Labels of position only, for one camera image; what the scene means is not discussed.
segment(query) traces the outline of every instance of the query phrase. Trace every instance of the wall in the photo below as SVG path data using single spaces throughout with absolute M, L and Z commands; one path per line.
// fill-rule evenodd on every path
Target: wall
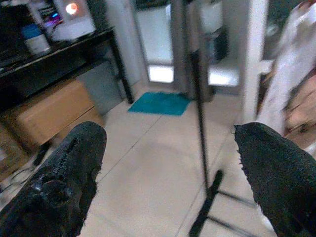
M 137 25 L 133 12 L 133 1 L 105 0 L 110 24 L 115 26 L 118 47 L 126 69 L 130 85 L 139 80 L 148 81 Z

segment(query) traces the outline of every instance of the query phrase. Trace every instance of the white floor tile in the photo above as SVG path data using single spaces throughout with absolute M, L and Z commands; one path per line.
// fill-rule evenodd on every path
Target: white floor tile
M 82 227 L 80 237 L 132 237 L 111 220 L 104 219 L 91 212 Z
M 159 115 L 129 113 L 128 108 L 123 102 L 105 118 L 107 146 L 97 181 L 100 181 L 160 118 Z
M 201 183 L 194 159 L 146 134 L 100 182 L 91 211 L 135 236 L 174 236 Z
M 179 233 L 184 236 L 203 202 L 196 105 L 190 103 L 180 117 L 128 113 L 128 108 L 122 103 L 107 114 L 108 144 L 90 212 L 97 221 L 110 220 L 122 236 L 138 237 L 175 236 L 189 213 Z M 216 95 L 205 103 L 210 166 L 218 154 L 232 157 L 234 145 L 223 143 L 239 111 L 236 97 Z

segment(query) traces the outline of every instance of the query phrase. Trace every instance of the doormat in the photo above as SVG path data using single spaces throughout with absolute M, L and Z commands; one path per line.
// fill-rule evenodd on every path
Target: doormat
M 129 112 L 180 116 L 190 100 L 181 94 L 146 92 L 128 110 Z

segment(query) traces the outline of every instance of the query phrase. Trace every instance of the cardboard box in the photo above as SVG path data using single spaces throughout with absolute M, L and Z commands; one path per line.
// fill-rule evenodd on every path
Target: cardboard box
M 86 122 L 86 121 L 92 121 L 97 123 L 98 125 L 100 125 L 101 127 L 104 127 L 104 121 L 101 118 L 101 116 L 99 115 L 99 112 L 96 110 L 95 107 L 93 107 L 92 109 L 90 109 L 88 112 L 86 112 L 85 114 L 83 114 L 82 116 L 80 116 L 78 119 L 76 119 L 74 122 L 72 122 L 71 124 L 69 124 L 67 127 L 65 127 L 63 130 L 61 130 L 58 134 L 57 134 L 57 139 L 58 141 L 62 141 L 64 140 L 68 133 L 74 128 L 76 127 L 78 124 Z
M 93 107 L 83 83 L 72 80 L 49 88 L 6 112 L 2 119 L 33 152 Z
M 0 182 L 28 162 L 29 158 L 9 131 L 0 124 Z

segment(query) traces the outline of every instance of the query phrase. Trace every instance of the vertical metal pole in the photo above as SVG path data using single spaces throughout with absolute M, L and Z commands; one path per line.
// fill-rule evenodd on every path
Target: vertical metal pole
M 193 78 L 195 82 L 195 93 L 197 101 L 197 115 L 198 115 L 198 125 L 199 125 L 199 134 L 200 134 L 200 146 L 201 146 L 201 155 L 203 161 L 203 172 L 205 180 L 205 193 L 206 198 L 208 198 L 208 169 L 207 169 L 207 154 L 206 154 L 206 145 L 205 145 L 205 132 L 204 132 L 204 120 L 203 120 L 203 98 L 200 89 L 200 71 L 199 71 L 199 50 L 191 53 L 191 62 L 193 69 Z

